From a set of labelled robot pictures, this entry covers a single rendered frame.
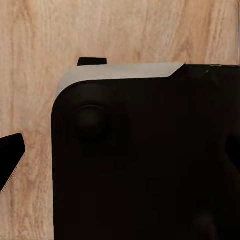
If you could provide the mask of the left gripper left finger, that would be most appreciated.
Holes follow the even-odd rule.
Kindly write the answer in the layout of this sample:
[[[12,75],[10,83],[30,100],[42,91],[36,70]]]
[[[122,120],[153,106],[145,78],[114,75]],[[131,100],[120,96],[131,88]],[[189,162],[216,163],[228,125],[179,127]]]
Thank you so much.
[[[26,151],[21,133],[0,138],[0,192]]]

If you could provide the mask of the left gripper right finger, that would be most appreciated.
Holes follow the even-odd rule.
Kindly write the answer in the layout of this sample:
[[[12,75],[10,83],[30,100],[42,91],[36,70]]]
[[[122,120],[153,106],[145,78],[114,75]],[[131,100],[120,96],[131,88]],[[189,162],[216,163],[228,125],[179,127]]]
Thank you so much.
[[[240,172],[240,134],[229,133],[224,150]]]

